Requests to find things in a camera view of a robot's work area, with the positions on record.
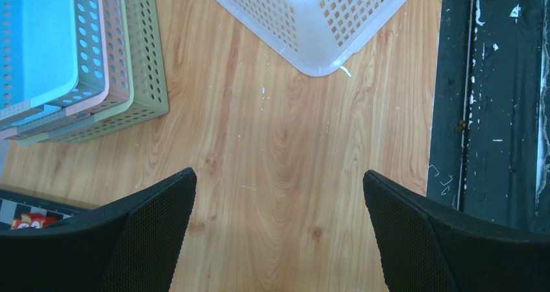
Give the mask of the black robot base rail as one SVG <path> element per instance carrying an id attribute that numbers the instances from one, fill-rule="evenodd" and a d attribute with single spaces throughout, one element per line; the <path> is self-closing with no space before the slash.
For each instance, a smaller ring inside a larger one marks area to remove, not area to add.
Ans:
<path id="1" fill-rule="evenodd" d="M 549 233 L 549 0 L 442 0 L 427 197 Z"/>

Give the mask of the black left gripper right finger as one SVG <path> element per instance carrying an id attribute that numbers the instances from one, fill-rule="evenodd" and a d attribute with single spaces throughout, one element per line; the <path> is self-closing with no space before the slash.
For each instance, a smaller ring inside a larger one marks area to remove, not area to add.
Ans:
<path id="1" fill-rule="evenodd" d="M 549 290 L 549 236 L 472 217 L 373 170 L 363 191 L 390 291 Z"/>

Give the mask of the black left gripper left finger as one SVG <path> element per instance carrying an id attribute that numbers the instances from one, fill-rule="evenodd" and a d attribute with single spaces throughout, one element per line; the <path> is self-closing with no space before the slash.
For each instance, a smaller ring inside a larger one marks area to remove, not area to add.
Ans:
<path id="1" fill-rule="evenodd" d="M 2 291 L 168 291 L 196 196 L 190 167 L 43 228 L 1 232 Z"/>

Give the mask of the large white perforated basket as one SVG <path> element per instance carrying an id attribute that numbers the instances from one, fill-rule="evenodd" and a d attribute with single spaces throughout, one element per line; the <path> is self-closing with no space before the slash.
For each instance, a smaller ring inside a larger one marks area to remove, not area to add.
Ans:
<path id="1" fill-rule="evenodd" d="M 407 0 L 216 0 L 302 73 L 323 77 L 359 52 Z"/>

